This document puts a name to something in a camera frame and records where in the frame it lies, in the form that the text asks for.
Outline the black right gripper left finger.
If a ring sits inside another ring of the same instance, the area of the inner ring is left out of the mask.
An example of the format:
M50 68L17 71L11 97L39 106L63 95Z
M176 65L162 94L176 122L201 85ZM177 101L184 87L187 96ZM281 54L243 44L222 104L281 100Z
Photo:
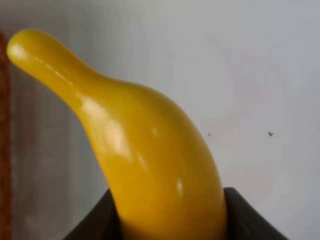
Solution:
M122 233L111 191L108 189L88 215L64 240L121 240Z

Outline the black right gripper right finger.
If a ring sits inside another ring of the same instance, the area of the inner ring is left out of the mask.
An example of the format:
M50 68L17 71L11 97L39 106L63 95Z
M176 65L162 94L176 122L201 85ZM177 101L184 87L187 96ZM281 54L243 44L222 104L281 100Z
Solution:
M225 187L229 240L287 240L233 187Z

